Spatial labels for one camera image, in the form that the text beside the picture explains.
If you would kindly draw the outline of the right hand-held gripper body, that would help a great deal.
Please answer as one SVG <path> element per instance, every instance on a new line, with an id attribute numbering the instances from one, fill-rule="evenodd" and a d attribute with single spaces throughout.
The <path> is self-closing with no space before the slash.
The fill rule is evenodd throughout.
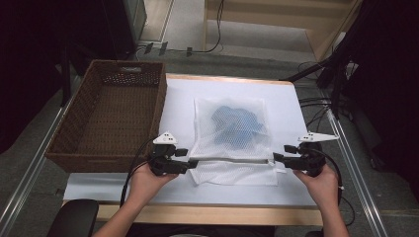
<path id="1" fill-rule="evenodd" d="M 305 171 L 310 177 L 316 177 L 321 173 L 322 167 L 326 161 L 334 163 L 334 160 L 322 151 L 321 142 L 337 140 L 338 135 L 324 134 L 309 131 L 307 134 L 300 136 L 296 164 L 292 165 L 293 170 Z"/>

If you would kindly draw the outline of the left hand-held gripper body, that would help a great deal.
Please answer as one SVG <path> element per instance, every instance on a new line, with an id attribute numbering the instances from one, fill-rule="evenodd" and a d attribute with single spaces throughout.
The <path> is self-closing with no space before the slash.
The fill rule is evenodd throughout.
<path id="1" fill-rule="evenodd" d="M 186 173 L 186 163 L 172 159 L 177 151 L 176 144 L 177 139 L 168 131 L 153 140 L 153 151 L 148 164 L 154 175 Z"/>

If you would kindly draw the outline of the white mesh laundry bag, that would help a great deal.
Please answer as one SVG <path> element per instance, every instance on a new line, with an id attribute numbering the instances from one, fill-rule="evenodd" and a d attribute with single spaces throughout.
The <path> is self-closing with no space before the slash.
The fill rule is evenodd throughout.
<path id="1" fill-rule="evenodd" d="M 250 147 L 232 149 L 214 143 L 212 114 L 221 106 L 245 109 L 254 113 L 266 135 Z M 191 170 L 196 184 L 224 186 L 275 186 L 284 169 L 277 166 L 271 149 L 272 135 L 265 101 L 262 99 L 198 98 L 195 100 L 195 143 L 190 153 L 198 166 Z"/>

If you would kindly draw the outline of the blue shirt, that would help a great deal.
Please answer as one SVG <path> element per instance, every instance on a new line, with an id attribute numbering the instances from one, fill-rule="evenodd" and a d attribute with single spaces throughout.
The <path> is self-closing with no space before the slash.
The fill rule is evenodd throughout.
<path id="1" fill-rule="evenodd" d="M 266 128 L 257 116 L 245 109 L 219 107 L 211 116 L 214 124 L 214 143 L 232 149 L 244 149 L 266 135 Z"/>

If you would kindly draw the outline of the brown wicker basket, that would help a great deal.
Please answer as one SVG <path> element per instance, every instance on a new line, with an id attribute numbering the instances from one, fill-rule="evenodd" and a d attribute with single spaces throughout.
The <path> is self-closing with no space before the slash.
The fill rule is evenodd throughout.
<path id="1" fill-rule="evenodd" d="M 152 149 L 167 91 L 165 65 L 94 60 L 44 156 L 67 173 L 122 173 Z"/>

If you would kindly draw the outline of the person's left hand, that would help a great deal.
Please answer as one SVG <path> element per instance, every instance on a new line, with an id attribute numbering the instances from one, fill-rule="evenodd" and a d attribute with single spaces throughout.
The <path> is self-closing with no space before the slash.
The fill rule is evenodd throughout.
<path id="1" fill-rule="evenodd" d="M 176 174 L 156 176 L 148 164 L 137 166 L 131 174 L 126 204 L 140 208 L 149 203 L 159 190 L 177 178 Z"/>

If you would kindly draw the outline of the person's right hand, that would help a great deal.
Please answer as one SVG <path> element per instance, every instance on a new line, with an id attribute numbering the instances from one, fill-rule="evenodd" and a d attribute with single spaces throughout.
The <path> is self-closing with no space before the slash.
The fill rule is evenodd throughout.
<path id="1" fill-rule="evenodd" d="M 338 178 L 328 165 L 324 165 L 316 177 L 310 177 L 298 170 L 293 170 L 293 173 L 305 184 L 320 209 L 331 210 L 338 207 Z"/>

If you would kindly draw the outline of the white table cover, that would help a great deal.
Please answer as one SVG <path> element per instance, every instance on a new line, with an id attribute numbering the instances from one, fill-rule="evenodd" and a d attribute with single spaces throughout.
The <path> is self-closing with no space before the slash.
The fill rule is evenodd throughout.
<path id="1" fill-rule="evenodd" d="M 281 81 L 246 79 L 197 80 L 171 75 L 161 132 L 169 131 L 178 139 L 180 148 L 190 149 L 195 142 L 194 100 L 196 98 L 262 99 L 267 109 L 268 126 L 272 134 L 272 150 L 282 153 L 286 145 L 297 145 L 306 134 L 306 126 L 294 85 Z M 165 185 L 154 203 L 221 204 L 221 205 L 285 205 L 313 206 L 314 201 L 304 184 L 281 163 L 276 186 L 196 185 L 187 173 Z M 98 201 L 119 201 L 126 179 L 125 173 L 73 173 L 64 198 L 90 198 Z"/>

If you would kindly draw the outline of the person's dark clothing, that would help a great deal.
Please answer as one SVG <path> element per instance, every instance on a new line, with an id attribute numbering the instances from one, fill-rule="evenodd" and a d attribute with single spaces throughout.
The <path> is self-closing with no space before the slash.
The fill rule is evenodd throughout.
<path id="1" fill-rule="evenodd" d="M 275 237 L 273 226 L 133 224 L 126 237 Z"/>

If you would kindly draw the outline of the black stand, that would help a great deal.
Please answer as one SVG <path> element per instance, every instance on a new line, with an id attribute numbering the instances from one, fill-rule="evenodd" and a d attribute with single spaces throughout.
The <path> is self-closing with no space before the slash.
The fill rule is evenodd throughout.
<path id="1" fill-rule="evenodd" d="M 316 80 L 316 85 L 319 89 L 326 89 L 330 84 L 333 84 L 330 102 L 331 112 L 335 119 L 339 118 L 341 87 L 346 78 L 346 67 L 349 64 L 352 51 L 351 44 L 355 37 L 356 33 L 354 31 L 348 31 L 326 59 L 286 78 L 286 81 L 296 82 L 309 74 L 321 71 Z"/>

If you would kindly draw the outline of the black chair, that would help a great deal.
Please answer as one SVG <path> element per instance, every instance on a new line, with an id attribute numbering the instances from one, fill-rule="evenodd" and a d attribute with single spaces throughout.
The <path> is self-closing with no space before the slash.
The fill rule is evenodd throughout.
<path id="1" fill-rule="evenodd" d="M 99 210 L 93 199 L 68 201 L 53 220 L 47 237 L 91 237 Z"/>

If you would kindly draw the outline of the wooden platform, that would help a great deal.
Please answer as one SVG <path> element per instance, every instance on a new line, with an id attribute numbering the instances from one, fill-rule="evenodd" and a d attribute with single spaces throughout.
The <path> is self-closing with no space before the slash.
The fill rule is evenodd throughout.
<path id="1" fill-rule="evenodd" d="M 349 31 L 364 0 L 225 0 L 227 22 L 305 29 L 321 61 L 337 38 Z"/>

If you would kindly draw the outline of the dark cabinet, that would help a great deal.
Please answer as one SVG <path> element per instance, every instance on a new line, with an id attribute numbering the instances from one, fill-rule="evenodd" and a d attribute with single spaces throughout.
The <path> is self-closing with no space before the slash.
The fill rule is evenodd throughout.
<path id="1" fill-rule="evenodd" d="M 137 49 L 147 14 L 143 0 L 101 0 L 113 46 L 113 58 L 123 59 Z"/>

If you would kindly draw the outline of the metal floor rail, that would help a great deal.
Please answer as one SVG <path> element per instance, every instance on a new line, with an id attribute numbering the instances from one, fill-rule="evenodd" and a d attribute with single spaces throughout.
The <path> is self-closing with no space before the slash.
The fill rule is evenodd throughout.
<path id="1" fill-rule="evenodd" d="M 384 223 L 382 221 L 377 205 L 359 169 L 356 157 L 354 156 L 340 121 L 334 117 L 332 112 L 328 112 L 327 117 L 334 134 L 338 136 L 337 142 L 342 152 L 343 160 L 345 161 L 351 176 L 363 212 L 372 229 L 373 236 L 389 237 L 384 227 Z"/>
<path id="2" fill-rule="evenodd" d="M 7 237 L 42 172 L 44 153 L 68 104 L 50 100 L 16 142 L 0 154 L 0 237 Z"/>

